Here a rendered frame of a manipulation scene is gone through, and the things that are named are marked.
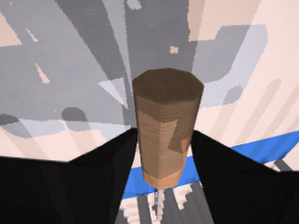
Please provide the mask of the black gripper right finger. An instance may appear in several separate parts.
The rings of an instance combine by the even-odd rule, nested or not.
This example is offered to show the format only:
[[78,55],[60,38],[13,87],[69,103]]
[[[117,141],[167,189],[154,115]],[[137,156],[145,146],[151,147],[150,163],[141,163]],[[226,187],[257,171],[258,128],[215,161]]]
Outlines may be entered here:
[[190,146],[214,224],[295,224],[299,170],[271,169],[199,130]]

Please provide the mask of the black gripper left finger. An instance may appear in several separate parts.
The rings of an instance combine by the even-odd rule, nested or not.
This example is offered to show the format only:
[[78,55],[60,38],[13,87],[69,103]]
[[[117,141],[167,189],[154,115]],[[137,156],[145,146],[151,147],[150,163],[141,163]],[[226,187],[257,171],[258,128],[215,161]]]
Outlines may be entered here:
[[0,201],[54,209],[62,224],[115,224],[137,143],[132,127],[68,161],[0,155]]

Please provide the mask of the blue tape strip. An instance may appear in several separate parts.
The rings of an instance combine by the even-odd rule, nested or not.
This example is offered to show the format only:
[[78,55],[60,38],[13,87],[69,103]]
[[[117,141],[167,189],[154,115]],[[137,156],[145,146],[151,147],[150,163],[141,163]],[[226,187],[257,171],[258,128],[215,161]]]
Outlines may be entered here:
[[[232,146],[230,148],[257,162],[266,163],[284,158],[298,142],[299,130],[296,130],[275,135],[271,138]],[[198,181],[200,181],[200,179],[191,155],[187,157],[180,179],[174,187]],[[157,189],[144,181],[142,167],[132,168],[123,199],[131,199],[154,192],[157,192]]]

